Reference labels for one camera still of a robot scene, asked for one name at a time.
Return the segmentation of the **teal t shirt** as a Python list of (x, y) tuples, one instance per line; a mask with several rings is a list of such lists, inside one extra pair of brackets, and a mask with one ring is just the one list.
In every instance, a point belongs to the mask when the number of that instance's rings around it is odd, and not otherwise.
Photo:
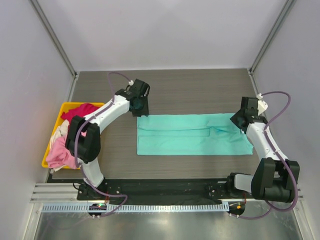
[(137, 119), (140, 156), (244, 156), (253, 154), (232, 113), (149, 115)]

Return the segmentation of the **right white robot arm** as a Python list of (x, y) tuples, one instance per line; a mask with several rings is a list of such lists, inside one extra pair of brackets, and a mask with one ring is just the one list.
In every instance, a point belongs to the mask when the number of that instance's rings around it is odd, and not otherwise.
[(261, 96), (243, 97), (240, 109), (230, 118), (251, 141), (260, 162), (254, 175), (231, 173), (225, 192), (231, 198), (246, 192), (256, 200), (293, 203), (298, 198), (300, 165), (289, 160), (274, 140), (262, 115), (267, 107)]

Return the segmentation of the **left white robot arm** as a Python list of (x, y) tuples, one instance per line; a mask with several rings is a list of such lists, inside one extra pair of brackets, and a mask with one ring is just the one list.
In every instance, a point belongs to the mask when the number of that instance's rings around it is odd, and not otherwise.
[(88, 193), (95, 200), (101, 200), (107, 192), (98, 161), (101, 133), (114, 120), (128, 112), (133, 117), (148, 116), (149, 93), (150, 85), (136, 79), (130, 81), (125, 89), (115, 92), (111, 100), (94, 112), (72, 118), (65, 148), (74, 156), (76, 167), (81, 169), (85, 183), (90, 186)]

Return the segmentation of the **magenta t shirt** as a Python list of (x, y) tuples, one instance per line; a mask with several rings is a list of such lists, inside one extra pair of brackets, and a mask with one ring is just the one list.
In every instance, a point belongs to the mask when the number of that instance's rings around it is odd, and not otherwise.
[(103, 103), (99, 102), (65, 102), (61, 106), (59, 116), (62, 120), (71, 122), (74, 116), (84, 117), (98, 110), (103, 105)]

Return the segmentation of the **yellow plastic bin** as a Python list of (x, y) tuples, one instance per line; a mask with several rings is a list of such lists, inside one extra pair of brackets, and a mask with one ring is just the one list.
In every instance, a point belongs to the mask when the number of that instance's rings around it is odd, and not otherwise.
[[(64, 121), (63, 119), (60, 118), (60, 113), (61, 113), (62, 105), (61, 105), (60, 110), (59, 110), (59, 113), (58, 113), (58, 115), (57, 115), (57, 117), (56, 117), (56, 121), (55, 121), (53, 130), (52, 130), (51, 136), (53, 135), (53, 133), (55, 132), (55, 130), (57, 129), (57, 127), (60, 126), (60, 125), (63, 123), (63, 121)], [(50, 151), (50, 141), (49, 141), (49, 143), (48, 143), (48, 145), (47, 145), (47, 148), (46, 148), (46, 150), (45, 150), (45, 153), (44, 153), (44, 156), (43, 156), (43, 159), (42, 159), (42, 162), (41, 162), (41, 166), (42, 166), (43, 168), (47, 168), (47, 169), (51, 169), (51, 168), (49, 168), (48, 163), (46, 162), (46, 157), (47, 157), (49, 151)], [(59, 168), (53, 168), (54, 171), (58, 171), (58, 170), (60, 170), (60, 169), (71, 169), (71, 168), (69, 168), (69, 167), (67, 167), (67, 166), (63, 166), (63, 167), (59, 167)]]

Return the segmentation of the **cream white t shirt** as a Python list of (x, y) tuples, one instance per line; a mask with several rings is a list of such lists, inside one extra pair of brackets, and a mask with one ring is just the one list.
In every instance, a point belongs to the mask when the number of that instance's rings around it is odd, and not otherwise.
[(52, 149), (53, 144), (58, 138), (63, 137), (68, 133), (69, 124), (70, 123), (68, 120), (64, 120), (63, 123), (56, 128), (55, 132), (53, 133), (53, 135), (50, 137), (50, 140), (49, 140), (50, 150)]

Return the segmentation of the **light pink t shirt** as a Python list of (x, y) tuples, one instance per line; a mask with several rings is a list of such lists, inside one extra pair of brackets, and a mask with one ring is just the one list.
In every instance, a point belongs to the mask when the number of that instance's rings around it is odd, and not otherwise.
[(61, 167), (69, 167), (76, 169), (75, 158), (66, 148), (67, 136), (58, 137), (53, 143), (49, 153), (46, 157), (46, 162), (49, 168), (57, 169)]

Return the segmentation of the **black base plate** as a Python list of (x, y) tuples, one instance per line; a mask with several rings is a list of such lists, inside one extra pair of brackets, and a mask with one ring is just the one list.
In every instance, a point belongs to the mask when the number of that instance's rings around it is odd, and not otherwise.
[(112, 196), (127, 195), (131, 205), (251, 198), (249, 193), (231, 188), (226, 178), (104, 179), (96, 188)]

